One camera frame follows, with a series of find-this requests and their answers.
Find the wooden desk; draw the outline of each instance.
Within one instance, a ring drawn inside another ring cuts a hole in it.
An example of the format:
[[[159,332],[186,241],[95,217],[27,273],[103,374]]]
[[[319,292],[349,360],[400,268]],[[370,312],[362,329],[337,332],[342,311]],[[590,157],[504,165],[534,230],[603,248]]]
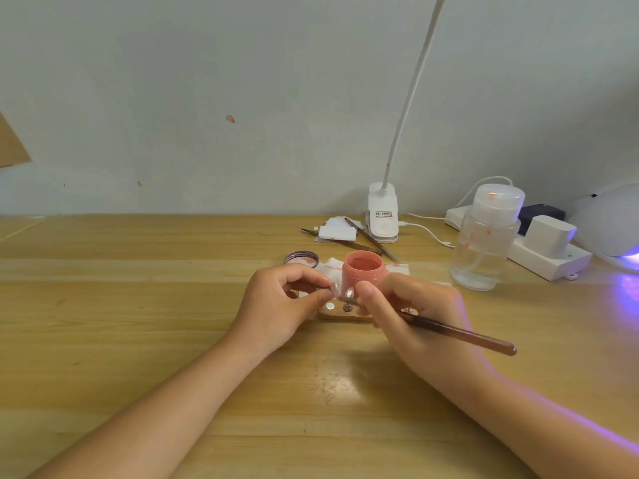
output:
[[[0,240],[0,478],[21,478],[222,336],[259,267],[322,217],[54,217]],[[31,225],[0,220],[0,239]],[[455,232],[431,224],[437,234]],[[448,280],[451,251],[405,227],[392,251]],[[508,376],[639,441],[639,276],[595,260],[548,283],[513,262],[464,290]],[[379,330],[304,324],[224,404],[175,477],[514,478],[530,471],[416,378]]]

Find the clear pump bottle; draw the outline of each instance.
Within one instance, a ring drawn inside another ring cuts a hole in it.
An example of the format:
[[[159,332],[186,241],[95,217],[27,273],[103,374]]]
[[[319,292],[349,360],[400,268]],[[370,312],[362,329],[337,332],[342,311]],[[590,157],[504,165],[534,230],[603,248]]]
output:
[[[491,290],[506,265],[521,222],[525,194],[505,184],[483,184],[464,215],[449,273],[472,290]]]

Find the fingernail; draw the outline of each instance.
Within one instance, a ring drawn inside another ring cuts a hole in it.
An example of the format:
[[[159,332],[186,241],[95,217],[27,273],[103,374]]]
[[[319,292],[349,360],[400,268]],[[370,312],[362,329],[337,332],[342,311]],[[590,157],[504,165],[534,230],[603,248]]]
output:
[[[366,282],[363,280],[358,282],[355,287],[357,288],[357,293],[360,295],[360,297],[368,299],[372,296],[372,284],[370,282]]]

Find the black device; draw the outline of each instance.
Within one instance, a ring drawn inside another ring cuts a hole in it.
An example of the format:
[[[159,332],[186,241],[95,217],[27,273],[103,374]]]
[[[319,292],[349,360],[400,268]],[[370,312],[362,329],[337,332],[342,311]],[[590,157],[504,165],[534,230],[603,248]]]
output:
[[[565,219],[565,211],[559,208],[546,205],[545,203],[538,203],[537,205],[531,205],[529,207],[523,207],[520,211],[519,219],[522,221],[522,225],[519,229],[520,235],[526,235],[528,227],[530,227],[532,219],[539,215],[547,215],[562,222]]]

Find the bottle pump lid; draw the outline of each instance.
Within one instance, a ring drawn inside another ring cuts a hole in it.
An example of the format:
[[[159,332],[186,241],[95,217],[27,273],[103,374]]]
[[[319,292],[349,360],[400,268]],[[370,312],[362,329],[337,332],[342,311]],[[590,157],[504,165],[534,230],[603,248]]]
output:
[[[525,197],[514,186],[483,184],[477,188],[470,214],[486,225],[511,225],[517,220]]]

